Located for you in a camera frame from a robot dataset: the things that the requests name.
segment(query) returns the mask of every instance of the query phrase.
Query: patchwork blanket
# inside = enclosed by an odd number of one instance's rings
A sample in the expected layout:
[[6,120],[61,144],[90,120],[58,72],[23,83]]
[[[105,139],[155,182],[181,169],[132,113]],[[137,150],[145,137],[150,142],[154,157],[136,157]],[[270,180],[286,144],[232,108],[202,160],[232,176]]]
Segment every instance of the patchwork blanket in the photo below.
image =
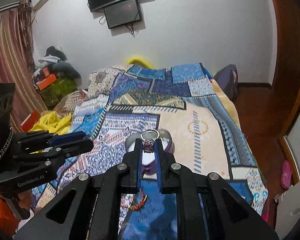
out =
[[[89,83],[70,131],[92,134],[94,148],[67,159],[57,179],[33,189],[35,211],[80,173],[94,176],[120,163],[127,137],[151,128],[169,131],[178,163],[204,175],[217,172],[261,215],[268,190],[234,105],[202,64],[160,70],[114,66],[92,73]],[[142,188],[145,206],[120,210],[119,239],[177,239],[175,195],[161,195],[154,180],[142,180]],[[139,198],[124,194],[121,204],[129,207]]]

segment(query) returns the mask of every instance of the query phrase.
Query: green container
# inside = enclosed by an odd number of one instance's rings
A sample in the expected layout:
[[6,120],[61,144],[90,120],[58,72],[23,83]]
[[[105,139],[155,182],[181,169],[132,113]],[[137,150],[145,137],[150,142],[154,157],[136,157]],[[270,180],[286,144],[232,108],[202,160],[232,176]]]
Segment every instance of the green container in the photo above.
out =
[[58,78],[39,93],[46,106],[53,109],[64,96],[76,90],[77,87],[72,79]]

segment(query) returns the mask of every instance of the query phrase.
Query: baseboard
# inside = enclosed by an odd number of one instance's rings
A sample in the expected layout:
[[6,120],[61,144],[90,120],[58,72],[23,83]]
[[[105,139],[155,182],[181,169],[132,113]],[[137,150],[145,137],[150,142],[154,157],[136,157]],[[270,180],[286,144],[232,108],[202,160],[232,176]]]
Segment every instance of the baseboard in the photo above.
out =
[[300,171],[299,171],[299,168],[298,168],[297,161],[294,157],[293,151],[290,147],[290,144],[289,144],[286,136],[279,137],[278,140],[279,140],[279,143],[281,144],[281,146],[283,148],[283,151],[284,151],[284,153],[287,157],[287,160],[289,161],[289,164],[290,164],[291,169],[292,169],[293,180],[294,180],[294,183],[296,184],[300,181]]
[[272,88],[272,85],[269,83],[239,83],[238,82],[238,87],[242,88]]

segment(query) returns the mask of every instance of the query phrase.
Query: yellow blanket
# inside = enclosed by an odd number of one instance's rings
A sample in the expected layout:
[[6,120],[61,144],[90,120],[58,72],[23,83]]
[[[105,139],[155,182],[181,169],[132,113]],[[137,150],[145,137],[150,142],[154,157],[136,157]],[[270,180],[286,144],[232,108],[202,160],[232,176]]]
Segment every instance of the yellow blanket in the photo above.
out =
[[42,116],[31,131],[49,130],[50,133],[61,135],[68,133],[70,125],[71,113],[61,119],[58,117],[57,112],[53,111]]

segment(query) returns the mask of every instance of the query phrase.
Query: red and orange cord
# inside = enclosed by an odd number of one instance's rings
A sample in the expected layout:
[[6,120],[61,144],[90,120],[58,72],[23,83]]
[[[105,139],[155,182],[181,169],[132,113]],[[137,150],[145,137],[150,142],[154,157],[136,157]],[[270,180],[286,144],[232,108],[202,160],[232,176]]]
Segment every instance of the red and orange cord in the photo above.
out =
[[132,211],[137,211],[137,210],[139,210],[140,208],[142,208],[142,207],[145,205],[145,203],[146,203],[146,200],[147,200],[147,198],[148,198],[148,195],[147,195],[147,194],[145,195],[145,194],[143,193],[142,189],[140,189],[140,193],[141,193],[141,200],[140,200],[140,202],[139,202],[137,205],[135,205],[135,206],[130,206],[130,207],[125,206],[125,205],[121,205],[121,207],[122,207],[122,208],[125,208],[125,209],[131,209]]

